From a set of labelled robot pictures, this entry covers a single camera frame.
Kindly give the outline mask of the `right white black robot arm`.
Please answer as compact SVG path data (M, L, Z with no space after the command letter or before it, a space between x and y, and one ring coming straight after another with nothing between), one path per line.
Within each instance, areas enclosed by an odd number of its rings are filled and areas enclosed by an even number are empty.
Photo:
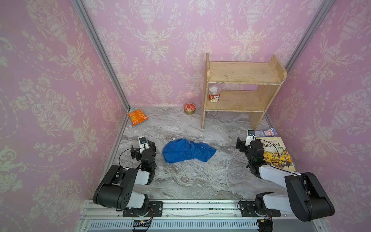
M240 138L236 149L248 159L247 168L260 178L273 182L286 189L287 194L265 192L255 198L255 212L267 216L273 211L294 214L300 221L307 222L335 214L335 207L313 173L296 173L275 167L264 160L264 147L261 140L253 139L250 145Z

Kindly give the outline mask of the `colourful sunflower magazine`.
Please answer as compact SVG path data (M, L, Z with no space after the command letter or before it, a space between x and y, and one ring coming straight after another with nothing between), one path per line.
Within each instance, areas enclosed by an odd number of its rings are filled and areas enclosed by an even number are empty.
M270 128L266 130L257 130L255 131L256 137L279 137L275 128Z

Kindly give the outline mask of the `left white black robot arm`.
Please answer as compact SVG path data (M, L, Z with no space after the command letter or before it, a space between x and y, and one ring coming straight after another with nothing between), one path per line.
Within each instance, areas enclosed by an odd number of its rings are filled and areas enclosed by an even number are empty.
M136 185L149 185L155 176L156 145L144 136L138 138L139 148L130 148L131 157L140 161L137 168L112 165L93 195L93 202L123 211L124 216L146 217L149 197L133 191Z

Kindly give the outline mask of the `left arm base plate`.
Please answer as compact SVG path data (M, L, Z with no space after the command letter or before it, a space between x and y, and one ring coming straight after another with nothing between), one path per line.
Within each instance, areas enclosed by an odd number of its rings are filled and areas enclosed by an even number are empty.
M141 208L125 208L123 211L123 217L162 217L162 210L162 201L149 201L144 202Z

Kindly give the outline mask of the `yellow history picture book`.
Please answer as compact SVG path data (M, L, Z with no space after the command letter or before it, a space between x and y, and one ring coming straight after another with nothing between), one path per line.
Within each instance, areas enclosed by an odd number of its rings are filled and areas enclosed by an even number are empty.
M286 171L296 171L292 157L281 137L261 137L258 140L263 143L264 161Z

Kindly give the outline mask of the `blue cloth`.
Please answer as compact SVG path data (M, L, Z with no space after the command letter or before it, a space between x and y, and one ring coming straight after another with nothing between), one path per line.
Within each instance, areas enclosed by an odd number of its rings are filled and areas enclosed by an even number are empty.
M171 141L162 151L167 163L177 163L194 159L207 162L215 153L216 149L208 144L195 143L186 139Z

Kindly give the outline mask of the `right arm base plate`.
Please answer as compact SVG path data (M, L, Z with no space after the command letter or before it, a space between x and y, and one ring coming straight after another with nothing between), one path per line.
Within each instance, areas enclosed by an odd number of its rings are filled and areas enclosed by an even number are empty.
M261 206L256 206L255 201L248 201L245 199L237 203L237 208L240 210L242 217L280 217L279 210L263 209Z

